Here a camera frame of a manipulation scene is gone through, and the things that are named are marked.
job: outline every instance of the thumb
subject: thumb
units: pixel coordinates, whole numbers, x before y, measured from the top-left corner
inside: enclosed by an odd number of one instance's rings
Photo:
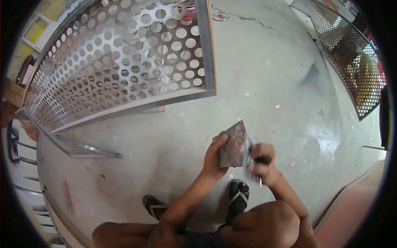
[[[257,175],[266,176],[269,173],[269,166],[264,163],[251,164],[248,170]]]
[[[216,141],[212,144],[211,150],[214,152],[219,152],[219,149],[227,142],[228,138],[229,136],[226,133],[222,134],[222,136],[216,139]]]

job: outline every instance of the hand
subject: hand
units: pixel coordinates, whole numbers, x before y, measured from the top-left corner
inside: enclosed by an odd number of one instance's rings
[[[262,184],[272,186],[279,178],[280,172],[276,169],[276,152],[272,144],[256,144],[251,147],[251,156],[255,159],[254,164],[248,169],[262,177]]]
[[[217,139],[208,147],[204,158],[204,167],[201,171],[201,175],[212,178],[215,180],[221,179],[229,169],[228,167],[219,168],[219,149],[226,143],[228,139],[227,134],[223,134],[222,137]]]

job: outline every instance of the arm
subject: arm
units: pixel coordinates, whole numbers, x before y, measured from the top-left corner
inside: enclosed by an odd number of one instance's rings
[[[257,163],[250,165],[249,169],[261,175],[262,183],[270,188],[274,198],[288,203],[301,220],[299,225],[299,237],[293,247],[319,247],[314,238],[309,212],[288,184],[283,174],[276,169],[276,152],[274,151],[273,145],[257,144],[252,146],[251,156]]]
[[[227,172],[228,167],[219,168],[219,149],[227,139],[227,134],[223,134],[210,145],[205,154],[201,173],[187,191],[163,214],[159,224],[149,235],[145,247],[176,246],[177,230],[186,225],[192,213]]]

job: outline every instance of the foot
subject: foot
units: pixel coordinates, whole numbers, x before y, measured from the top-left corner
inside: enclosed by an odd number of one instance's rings
[[[225,223],[230,225],[234,217],[244,213],[247,208],[249,197],[248,185],[240,179],[234,179],[229,184],[229,207],[227,210]]]
[[[154,196],[147,194],[142,198],[142,203],[151,216],[160,220],[163,214],[167,211],[168,207],[161,201],[157,200]]]

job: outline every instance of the dark shorts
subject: dark shorts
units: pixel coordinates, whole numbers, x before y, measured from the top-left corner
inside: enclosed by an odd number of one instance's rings
[[[223,244],[219,237],[219,232],[225,226],[225,224],[219,226],[214,233],[197,233],[185,230],[186,241],[184,248],[222,248]]]

